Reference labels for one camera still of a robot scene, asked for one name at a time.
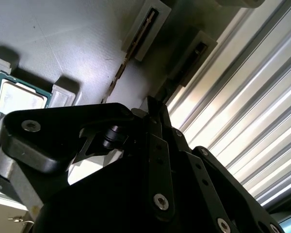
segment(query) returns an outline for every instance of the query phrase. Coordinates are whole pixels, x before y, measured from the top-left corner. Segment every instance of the metal slot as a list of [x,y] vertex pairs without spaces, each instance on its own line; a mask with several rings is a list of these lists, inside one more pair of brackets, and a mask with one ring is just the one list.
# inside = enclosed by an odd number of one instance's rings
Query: metal slot
[[200,60],[200,57],[204,54],[206,49],[208,48],[203,42],[200,42],[194,51],[188,56],[185,63],[183,64],[180,72],[176,75],[175,81],[180,82],[183,77],[187,76],[196,65],[196,63]]
[[112,93],[112,91],[115,88],[117,80],[119,80],[121,78],[129,60],[137,53],[138,49],[140,48],[140,46],[142,45],[142,43],[146,39],[146,36],[148,35],[151,27],[153,26],[153,24],[155,22],[155,19],[158,17],[158,15],[159,15],[159,12],[157,10],[155,10],[154,8],[150,9],[147,17],[143,21],[140,29],[138,30],[138,33],[136,34],[133,42],[130,44],[129,49],[127,51],[127,54],[124,58],[124,61],[121,64],[119,70],[117,71],[117,73],[116,73],[112,83],[110,84],[110,87],[109,87],[106,95],[102,99],[101,103],[106,103],[107,98],[110,96],[110,94]]
[[155,98],[167,103],[169,98],[186,86],[213,51],[217,42],[198,28],[190,27],[183,35],[166,66],[168,78]]

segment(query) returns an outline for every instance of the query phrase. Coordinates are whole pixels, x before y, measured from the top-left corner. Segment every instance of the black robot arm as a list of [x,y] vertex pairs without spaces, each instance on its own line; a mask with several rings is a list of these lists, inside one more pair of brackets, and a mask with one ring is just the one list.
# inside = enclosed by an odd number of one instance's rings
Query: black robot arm
[[[73,185],[72,163],[122,156]],[[0,191],[23,203],[34,233],[283,233],[204,147],[191,150],[165,105],[117,103],[13,112],[0,133]]]

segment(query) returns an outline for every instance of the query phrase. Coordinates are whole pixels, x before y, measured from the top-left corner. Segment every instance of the processor chip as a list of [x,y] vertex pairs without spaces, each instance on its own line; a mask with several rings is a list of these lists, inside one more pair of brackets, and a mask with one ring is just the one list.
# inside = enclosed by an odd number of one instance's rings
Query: processor chip
[[47,108],[51,93],[0,72],[0,113]]

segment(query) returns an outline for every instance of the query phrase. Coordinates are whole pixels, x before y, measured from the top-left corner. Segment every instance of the bolt head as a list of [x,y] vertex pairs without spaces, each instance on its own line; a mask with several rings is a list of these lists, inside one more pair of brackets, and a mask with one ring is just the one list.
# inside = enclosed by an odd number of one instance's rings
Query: bolt head
[[207,156],[208,155],[208,152],[205,150],[205,149],[201,149],[203,155]]
[[158,193],[158,194],[156,194],[156,195],[154,196],[153,200],[154,200],[155,205],[156,205],[160,210],[168,210],[168,208],[169,208],[169,203],[168,203],[167,198],[166,198],[164,195]]
[[176,130],[176,134],[177,134],[179,137],[182,137],[182,133],[180,132],[180,130]]
[[280,231],[277,229],[277,227],[275,227],[273,224],[271,224],[271,228],[272,228],[273,232],[280,233]]
[[224,219],[218,218],[217,222],[223,233],[231,233],[231,228],[229,227],[228,223],[224,221]]
[[41,125],[34,120],[25,120],[21,123],[21,127],[28,132],[34,133],[41,130]]

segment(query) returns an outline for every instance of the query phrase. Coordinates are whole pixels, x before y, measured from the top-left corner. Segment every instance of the corrugated metal panel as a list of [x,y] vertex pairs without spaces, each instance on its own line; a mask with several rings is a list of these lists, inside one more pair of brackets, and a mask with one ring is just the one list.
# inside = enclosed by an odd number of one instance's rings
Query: corrugated metal panel
[[242,9],[168,108],[263,205],[291,188],[291,0]]

